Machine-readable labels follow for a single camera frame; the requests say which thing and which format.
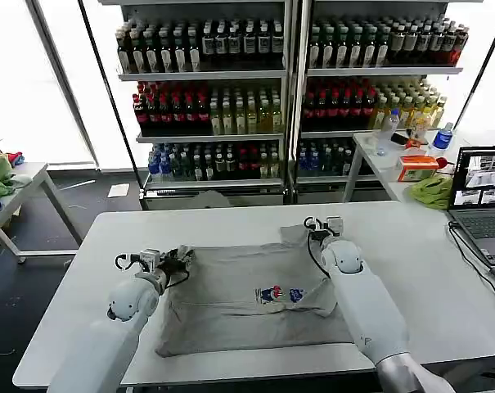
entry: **white table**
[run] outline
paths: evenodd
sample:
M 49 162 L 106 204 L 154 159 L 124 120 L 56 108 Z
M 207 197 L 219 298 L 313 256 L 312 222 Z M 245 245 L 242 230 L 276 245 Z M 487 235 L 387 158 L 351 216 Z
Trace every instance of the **white table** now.
M 413 356 L 423 364 L 494 359 L 495 297 L 446 236 L 439 212 L 395 201 L 210 210 L 104 213 L 89 230 L 54 295 L 13 383 L 48 386 L 77 332 L 104 318 L 107 296 L 131 272 L 115 256 L 180 244 L 235 246 L 279 242 L 281 226 L 341 215 L 344 236 L 361 248 L 407 321 Z M 173 385 L 373 369 L 353 344 L 238 350 L 160 358 L 164 303 L 142 332 L 124 386 Z
M 78 245 L 82 244 L 84 234 L 74 223 L 68 213 L 66 204 L 63 202 L 60 193 L 52 182 L 47 173 L 47 164 L 42 162 L 25 162 L 16 166 L 12 170 L 13 174 L 23 174 L 29 176 L 32 182 L 23 187 L 16 189 L 14 193 L 0 198 L 2 210 L 0 210 L 0 242 L 2 242 L 18 259 L 20 263 L 25 259 L 33 256 L 60 256 L 75 255 L 76 250 L 58 250 L 58 251 L 20 251 L 12 240 L 2 231 L 2 226 L 11 218 L 12 214 L 26 201 L 38 187 L 42 187 L 49 201 L 56 209 L 65 226 L 69 229 L 70 234 Z
M 427 133 L 427 140 L 432 142 L 435 134 L 435 131 L 429 131 Z M 414 203 L 414 200 L 410 198 L 406 191 L 413 183 L 397 182 L 398 171 L 393 169 L 397 164 L 399 157 L 405 156 L 404 147 L 393 142 L 388 142 L 387 148 L 385 149 L 387 155 L 378 156 L 376 154 L 373 133 L 355 133 L 353 135 L 353 140 L 356 144 L 356 151 L 354 152 L 351 170 L 349 171 L 349 180 L 345 185 L 342 201 L 351 201 L 354 185 L 358 181 L 358 173 L 362 166 L 362 159 L 365 159 L 380 181 L 382 187 L 393 201 Z M 460 147 L 463 146 L 470 146 L 470 144 L 458 133 L 452 138 L 451 144 L 443 156 L 447 158 L 449 162 L 456 162 Z

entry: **black cable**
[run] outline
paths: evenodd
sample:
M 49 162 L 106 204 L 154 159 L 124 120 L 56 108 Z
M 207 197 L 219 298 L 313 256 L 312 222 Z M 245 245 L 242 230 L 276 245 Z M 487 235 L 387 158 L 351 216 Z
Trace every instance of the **black cable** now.
M 307 250 L 309 251 L 309 255 L 311 256 L 311 259 L 313 260 L 314 264 L 324 273 L 328 278 L 331 278 L 329 273 L 318 263 L 316 258 L 314 258 L 313 252 L 311 251 L 311 233 L 309 232 L 307 234 Z
M 465 244 L 467 246 L 467 248 L 469 248 L 469 250 L 473 253 L 473 255 L 478 258 L 478 256 L 476 255 L 476 253 L 470 248 L 470 246 L 463 240 L 463 238 L 461 238 L 461 236 L 457 233 L 456 229 L 452 226 L 452 223 L 448 223 L 448 229 L 449 229 L 449 233 L 451 234 L 452 236 L 452 239 L 454 240 L 454 242 L 456 243 L 457 245 L 457 248 L 458 250 L 460 251 L 460 254 L 461 254 L 461 257 L 464 261 L 466 261 L 474 270 L 475 272 L 487 283 L 489 284 L 489 286 L 493 289 L 493 292 L 495 294 L 495 286 L 494 284 L 491 282 L 491 280 L 489 280 L 488 278 L 486 278 L 480 271 L 479 269 L 475 266 L 475 264 L 473 262 L 471 262 L 471 260 L 469 258 L 467 258 L 466 254 L 463 252 L 462 248 L 460 247 L 460 243 L 458 242 L 457 240 L 457 237 L 460 238 L 461 242 L 463 244 Z

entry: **bottle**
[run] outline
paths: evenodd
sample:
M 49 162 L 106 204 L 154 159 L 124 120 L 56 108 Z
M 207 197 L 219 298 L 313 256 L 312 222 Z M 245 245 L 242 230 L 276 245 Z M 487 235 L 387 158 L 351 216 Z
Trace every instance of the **bottle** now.
M 378 51 L 376 51 L 376 67 L 383 67 L 385 63 L 385 57 L 389 50 L 389 34 L 391 28 L 386 26 L 382 29 L 380 40 L 378 41 Z
M 222 107 L 223 134 L 232 135 L 231 105 L 229 101 L 224 101 Z
M 384 119 L 381 131 L 377 133 L 378 142 L 376 144 L 376 154 L 378 156 L 387 155 L 387 144 L 398 128 L 398 108 L 394 108 L 391 114 Z
M 403 48 L 403 42 L 405 41 L 405 26 L 399 25 L 398 28 L 392 33 L 391 45 L 389 49 L 389 61 L 391 63 L 398 63 L 400 52 Z
M 369 122 L 369 129 L 381 129 L 381 125 L 385 117 L 385 106 L 387 105 L 387 98 L 380 97 L 378 104 L 374 110 L 374 114 L 371 116 Z
M 250 134 L 258 133 L 258 116 L 256 115 L 256 105 L 254 99 L 248 101 L 247 110 L 247 132 Z
M 280 161 L 278 160 L 278 153 L 271 153 L 271 178 L 280 177 Z
M 445 124 L 444 129 L 439 129 L 434 137 L 433 146 L 440 150 L 445 150 L 449 147 L 452 139 L 452 123 Z
M 216 102 L 211 102 L 210 118 L 213 127 L 213 135 L 220 135 L 222 127 L 220 126 L 220 112 L 218 111 L 218 104 Z
M 349 28 L 347 26 L 340 27 L 340 39 L 336 44 L 336 68 L 342 68 L 345 63 L 345 57 L 347 55 L 347 33 Z
M 418 26 L 413 25 L 403 40 L 403 52 L 400 55 L 402 64 L 408 65 L 412 63 L 414 47 L 418 39 Z
M 351 164 L 353 162 L 352 155 L 353 152 L 350 149 L 345 149 L 344 166 L 342 167 L 342 176 L 349 176 L 349 171 L 351 170 Z
M 164 63 L 165 72 L 173 72 L 173 58 L 169 45 L 169 31 L 165 28 L 160 29 L 160 45 L 162 62 Z
M 118 58 L 122 66 L 122 72 L 124 74 L 131 73 L 131 62 L 129 61 L 129 54 L 125 48 L 125 32 L 123 30 L 116 31 L 116 42 L 118 43 Z
M 136 30 L 131 30 L 131 40 L 133 43 L 133 58 L 136 63 L 137 71 L 140 74 L 146 73 L 146 63 L 144 60 L 144 48 L 142 47 L 142 42 L 140 41 L 140 33 Z
M 240 36 L 235 27 L 229 28 L 229 55 L 231 59 L 238 60 L 240 58 Z
M 322 57 L 322 67 L 327 68 L 331 64 L 332 48 L 333 48 L 333 34 L 335 33 L 335 28 L 332 26 L 326 27 L 326 38 L 323 45 L 323 57 Z
M 174 55 L 178 64 L 178 72 L 185 72 L 185 48 L 183 47 L 182 31 L 180 29 L 174 30 Z
M 436 33 L 434 33 L 430 38 L 429 49 L 427 51 L 427 59 L 433 64 L 438 62 L 439 52 L 442 49 L 443 38 L 445 37 L 443 30 L 443 26 L 438 26 L 436 29 Z
M 262 100 L 260 108 L 260 127 L 263 133 L 272 133 L 272 112 L 269 109 L 269 100 Z
M 443 108 L 445 106 L 445 103 L 447 102 L 447 97 L 442 96 L 440 97 L 438 104 L 436 104 L 436 110 L 434 111 L 434 117 L 433 117 L 433 122 L 432 126 L 437 128 L 440 120 L 442 119 L 443 113 L 445 109 Z
M 451 51 L 451 57 L 448 64 L 450 66 L 455 66 L 460 60 L 461 52 L 469 39 L 469 28 L 464 27 L 457 34 L 457 40 L 454 43 L 454 48 Z
M 238 135 L 245 135 L 247 133 L 244 102 L 241 98 L 236 99 L 236 131 Z
M 416 63 L 424 63 L 425 54 L 427 53 L 427 49 L 429 48 L 430 37 L 430 25 L 425 25 L 423 31 L 420 32 L 420 34 L 418 35 L 415 51 L 412 56 L 413 61 L 415 61 Z
M 207 180 L 214 180 L 213 157 L 210 153 L 205 154 L 205 177 Z
M 407 121 L 411 118 L 411 113 L 414 110 L 414 105 L 412 104 L 412 97 L 405 97 L 403 101 L 402 110 L 400 111 L 400 122 L 398 123 L 398 127 L 401 129 L 406 129 L 410 126 Z
M 439 64 L 448 65 L 451 58 L 451 51 L 454 48 L 454 44 L 457 41 L 456 35 L 457 28 L 449 27 L 449 30 L 443 37 L 441 52 L 439 53 Z
M 195 154 L 192 157 L 192 160 L 193 160 L 194 166 L 195 166 L 195 178 L 196 178 L 196 181 L 199 182 L 204 178 L 204 173 L 202 171 L 202 164 L 200 161 L 200 154 Z
M 309 43 L 309 68 L 316 68 L 318 56 L 320 54 L 320 46 L 318 39 L 320 38 L 320 28 L 313 26 L 311 42 Z
M 370 67 L 372 59 L 374 59 L 376 49 L 376 31 L 377 28 L 375 26 L 371 26 L 369 28 L 369 34 L 367 35 L 367 40 L 363 50 L 363 68 Z

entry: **gray t-shirt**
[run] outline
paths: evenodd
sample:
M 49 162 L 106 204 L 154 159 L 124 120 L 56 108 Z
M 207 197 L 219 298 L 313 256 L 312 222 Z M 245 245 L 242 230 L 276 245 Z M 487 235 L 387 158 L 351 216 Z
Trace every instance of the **gray t-shirt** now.
M 303 226 L 281 243 L 196 247 L 191 277 L 166 293 L 161 356 L 353 342 Z M 320 260 L 317 243 L 312 251 Z

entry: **dark floor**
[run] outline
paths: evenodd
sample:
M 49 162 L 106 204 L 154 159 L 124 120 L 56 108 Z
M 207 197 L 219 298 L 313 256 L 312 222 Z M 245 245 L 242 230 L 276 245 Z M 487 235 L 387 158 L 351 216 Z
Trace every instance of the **dark floor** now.
M 140 210 L 137 199 L 138 187 L 132 175 L 85 174 L 52 177 L 58 188 L 68 187 L 86 180 L 95 183 L 71 188 L 62 192 L 74 218 L 82 228 L 90 227 L 98 214 L 104 211 Z M 107 198 L 110 186 L 130 183 L 125 197 Z M 21 250 L 76 248 L 66 227 L 52 208 L 43 192 L 38 192 L 21 209 L 6 231 Z M 0 246 L 0 392 L 20 391 L 12 383 L 12 374 L 24 354 L 26 346 L 38 326 L 47 305 L 65 274 L 65 258 L 40 258 L 18 265 L 16 259 Z M 203 393 L 212 391 L 269 392 L 284 391 L 379 391 L 374 374 L 350 374 L 337 377 L 293 378 L 277 381 L 220 383 L 215 385 L 177 386 L 172 391 Z M 475 382 L 470 391 L 495 388 L 489 381 Z

